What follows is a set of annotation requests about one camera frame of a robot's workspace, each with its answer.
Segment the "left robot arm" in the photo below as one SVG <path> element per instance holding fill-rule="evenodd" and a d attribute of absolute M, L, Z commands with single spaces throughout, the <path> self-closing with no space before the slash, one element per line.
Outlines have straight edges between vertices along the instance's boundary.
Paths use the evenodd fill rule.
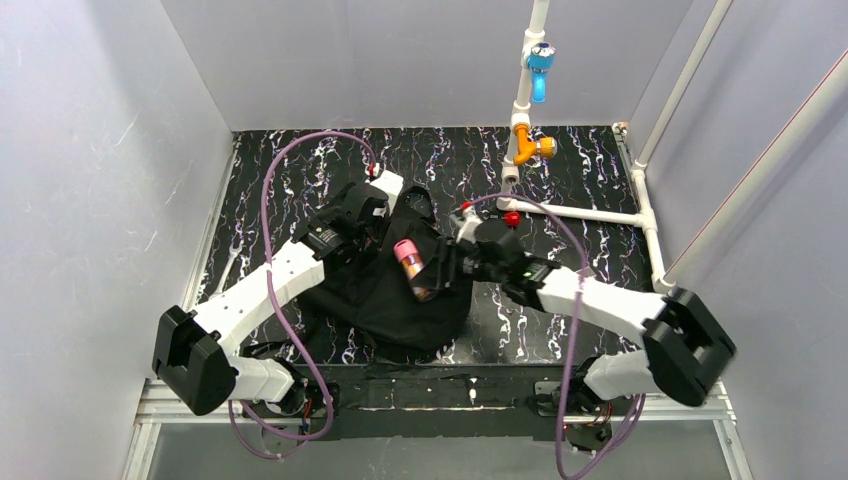
<path fill-rule="evenodd" d="M 260 268 L 196 307 L 178 305 L 160 316 L 152 369 L 197 416 L 228 401 L 281 402 L 295 387 L 295 370 L 240 354 L 241 342 L 281 307 L 330 272 L 337 252 L 355 245 L 337 225 L 303 223 Z"/>

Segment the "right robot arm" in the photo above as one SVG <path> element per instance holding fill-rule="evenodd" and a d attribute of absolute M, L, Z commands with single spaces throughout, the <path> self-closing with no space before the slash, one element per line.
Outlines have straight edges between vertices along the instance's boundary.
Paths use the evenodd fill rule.
<path fill-rule="evenodd" d="M 637 292 L 600 282 L 527 253 L 501 219 L 482 220 L 467 210 L 452 214 L 451 221 L 462 274 L 499 285 L 520 306 L 567 314 L 636 345 L 573 367 L 560 390 L 571 408 L 655 393 L 700 407 L 736 357 L 735 343 L 693 291 Z"/>

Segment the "pink eraser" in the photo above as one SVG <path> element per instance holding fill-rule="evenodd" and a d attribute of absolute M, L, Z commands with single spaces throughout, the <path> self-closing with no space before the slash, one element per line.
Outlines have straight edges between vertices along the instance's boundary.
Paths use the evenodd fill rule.
<path fill-rule="evenodd" d="M 431 300 L 436 292 L 432 288 L 425 286 L 422 280 L 418 280 L 419 275 L 425 268 L 425 264 L 416 244 L 411 239 L 402 239 L 394 245 L 393 254 L 401 266 L 415 298 L 419 302 Z"/>

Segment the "black student backpack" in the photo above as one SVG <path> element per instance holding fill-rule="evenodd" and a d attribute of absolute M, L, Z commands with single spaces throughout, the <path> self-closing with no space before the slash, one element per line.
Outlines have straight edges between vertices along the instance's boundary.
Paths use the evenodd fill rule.
<path fill-rule="evenodd" d="M 436 292 L 427 302 L 415 298 L 393 254 L 394 245 L 406 238 L 416 244 L 425 264 L 418 280 Z M 323 314 L 359 330 L 379 355 L 394 362 L 432 358 L 463 332 L 473 292 L 472 281 L 453 289 L 435 286 L 436 250 L 442 238 L 452 237 L 439 231 L 429 192 L 409 187 L 384 221 L 382 239 L 327 273 L 297 302 L 304 314 Z"/>

